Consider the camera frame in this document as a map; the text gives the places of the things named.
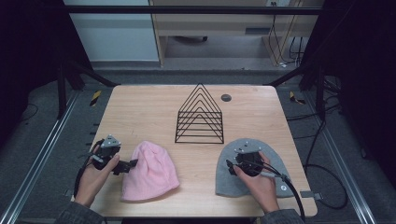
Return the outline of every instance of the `finger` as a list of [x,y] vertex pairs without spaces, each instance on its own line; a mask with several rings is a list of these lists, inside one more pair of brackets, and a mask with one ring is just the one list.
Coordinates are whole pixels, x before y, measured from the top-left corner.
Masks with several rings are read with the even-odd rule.
[[114,169],[114,167],[117,166],[119,160],[120,160],[120,156],[115,155],[113,158],[111,158],[111,160],[107,163],[107,165],[105,166],[105,168],[103,168],[103,170],[110,173]]
[[264,155],[261,151],[259,151],[260,156],[262,157],[262,161],[264,161],[267,164],[271,164],[270,159]]
[[234,166],[233,169],[235,170],[236,175],[241,178],[242,180],[245,180],[248,175],[245,174],[245,172],[239,167],[239,166]]
[[96,153],[96,151],[99,149],[99,145],[97,145],[94,149],[93,149],[93,151],[92,151],[92,153]]
[[[97,146],[91,151],[91,153],[92,153],[92,154],[95,154],[95,152],[96,152],[98,149],[99,149],[99,145],[97,145]],[[88,160],[87,163],[88,163],[89,165],[92,164],[92,156],[90,156],[90,159]]]

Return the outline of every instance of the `wrist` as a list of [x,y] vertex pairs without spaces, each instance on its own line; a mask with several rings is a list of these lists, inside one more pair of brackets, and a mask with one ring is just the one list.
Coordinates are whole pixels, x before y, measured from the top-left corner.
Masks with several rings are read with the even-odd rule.
[[88,198],[78,197],[77,195],[74,202],[90,208],[91,204],[93,203],[93,200],[89,200]]
[[275,211],[279,210],[279,205],[277,205],[277,203],[274,203],[274,204],[260,203],[260,207],[262,208],[262,211],[264,212],[264,214],[275,212]]

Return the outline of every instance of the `table surface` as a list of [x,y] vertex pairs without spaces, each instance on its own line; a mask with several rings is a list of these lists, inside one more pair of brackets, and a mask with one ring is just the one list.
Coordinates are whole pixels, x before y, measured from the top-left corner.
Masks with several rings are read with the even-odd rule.
[[[223,144],[175,143],[177,112],[195,86],[118,86],[114,88],[94,142],[112,134],[121,141],[120,159],[128,161],[135,147],[150,141],[164,147],[177,169],[180,186],[163,196],[138,203],[123,202],[122,176],[110,175],[91,207],[105,217],[260,217],[250,196],[215,193],[216,167],[223,148],[238,138],[261,140],[282,158],[300,190],[310,190],[275,88],[268,86],[205,86],[222,112]],[[221,95],[232,100],[223,102]],[[294,197],[278,199],[280,208],[294,208]],[[305,215],[317,213],[313,199],[302,199]]]

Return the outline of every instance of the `black wire rack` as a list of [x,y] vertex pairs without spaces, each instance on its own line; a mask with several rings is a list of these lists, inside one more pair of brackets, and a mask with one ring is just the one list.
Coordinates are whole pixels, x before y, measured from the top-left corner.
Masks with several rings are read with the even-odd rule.
[[221,110],[202,83],[178,110],[175,143],[224,144]]

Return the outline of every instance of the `small round object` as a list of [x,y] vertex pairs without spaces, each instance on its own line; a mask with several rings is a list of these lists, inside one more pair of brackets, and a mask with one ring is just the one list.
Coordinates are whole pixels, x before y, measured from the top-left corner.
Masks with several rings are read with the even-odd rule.
[[230,102],[231,99],[232,99],[232,97],[229,94],[222,94],[221,95],[221,100],[224,101],[224,102]]

